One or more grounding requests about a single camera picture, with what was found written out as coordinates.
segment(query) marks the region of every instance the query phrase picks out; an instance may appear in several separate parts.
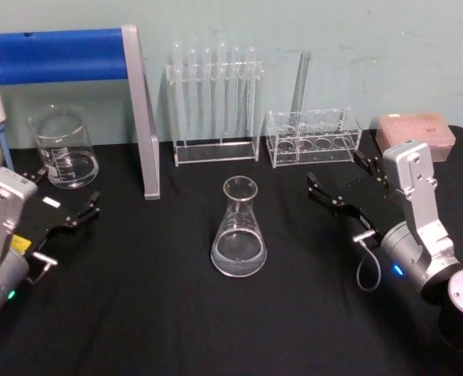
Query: erlenmeyer flask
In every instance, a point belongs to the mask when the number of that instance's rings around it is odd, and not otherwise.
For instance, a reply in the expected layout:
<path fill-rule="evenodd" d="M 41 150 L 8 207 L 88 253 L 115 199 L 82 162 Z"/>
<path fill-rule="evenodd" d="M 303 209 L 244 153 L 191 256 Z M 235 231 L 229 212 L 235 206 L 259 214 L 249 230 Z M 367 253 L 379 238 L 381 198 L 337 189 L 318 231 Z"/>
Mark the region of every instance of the erlenmeyer flask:
<path fill-rule="evenodd" d="M 247 277 L 266 261 L 266 246 L 254 215 L 252 200 L 257 184 L 247 176 L 234 176 L 223 186 L 228 208 L 215 235 L 210 258 L 230 277 Z"/>

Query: black tablecloth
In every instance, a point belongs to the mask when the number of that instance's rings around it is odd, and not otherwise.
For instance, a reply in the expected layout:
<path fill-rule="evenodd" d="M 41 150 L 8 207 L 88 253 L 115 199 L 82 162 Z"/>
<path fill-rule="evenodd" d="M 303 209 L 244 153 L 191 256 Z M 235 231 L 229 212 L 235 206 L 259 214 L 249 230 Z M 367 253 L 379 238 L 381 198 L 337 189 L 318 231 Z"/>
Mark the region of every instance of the black tablecloth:
<path fill-rule="evenodd" d="M 463 261 L 463 129 L 435 165 L 440 218 Z M 369 132 L 360 149 L 375 152 Z M 352 163 L 272 169 L 260 162 L 176 168 L 161 145 L 161 200 L 144 201 L 136 145 L 98 146 L 90 186 L 40 192 L 78 209 L 102 191 L 100 218 L 44 252 L 60 264 L 22 286 L 0 312 L 0 374 L 7 375 L 412 375 L 463 374 L 463 353 L 444 344 L 439 309 L 385 273 L 366 294 L 348 235 L 308 200 L 306 173 L 335 186 L 364 173 Z M 16 169 L 39 166 L 13 152 Z M 223 276 L 209 251 L 226 210 L 222 183 L 259 186 L 255 214 L 268 259 L 255 275 Z"/>

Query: metal frame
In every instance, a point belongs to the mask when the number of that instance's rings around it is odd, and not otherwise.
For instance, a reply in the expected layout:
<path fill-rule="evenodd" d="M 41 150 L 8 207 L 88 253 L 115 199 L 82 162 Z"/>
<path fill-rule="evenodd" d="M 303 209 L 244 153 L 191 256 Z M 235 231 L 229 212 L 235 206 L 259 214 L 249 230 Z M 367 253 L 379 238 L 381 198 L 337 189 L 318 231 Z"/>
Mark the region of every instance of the metal frame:
<path fill-rule="evenodd" d="M 157 200 L 160 198 L 160 150 L 137 27 L 122 26 L 121 34 L 143 171 L 144 198 Z"/>

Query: pipette tip box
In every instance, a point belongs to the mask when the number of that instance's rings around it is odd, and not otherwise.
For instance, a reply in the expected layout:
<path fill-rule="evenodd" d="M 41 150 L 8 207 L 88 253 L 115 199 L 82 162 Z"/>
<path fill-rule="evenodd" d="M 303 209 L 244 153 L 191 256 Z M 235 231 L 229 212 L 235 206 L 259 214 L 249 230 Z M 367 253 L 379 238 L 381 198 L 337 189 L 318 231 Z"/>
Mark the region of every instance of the pipette tip box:
<path fill-rule="evenodd" d="M 444 162 L 456 138 L 440 114 L 387 114 L 378 121 L 376 142 L 384 153 L 409 139 L 427 143 L 434 162 Z"/>

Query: blue indicator light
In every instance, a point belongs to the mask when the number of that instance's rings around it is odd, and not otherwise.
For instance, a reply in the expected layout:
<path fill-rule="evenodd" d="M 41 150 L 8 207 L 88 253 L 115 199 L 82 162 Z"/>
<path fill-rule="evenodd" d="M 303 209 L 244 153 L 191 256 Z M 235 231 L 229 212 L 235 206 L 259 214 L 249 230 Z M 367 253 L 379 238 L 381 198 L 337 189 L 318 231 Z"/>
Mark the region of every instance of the blue indicator light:
<path fill-rule="evenodd" d="M 405 275 L 403 270 L 397 264 L 393 265 L 393 271 L 401 277 Z"/>

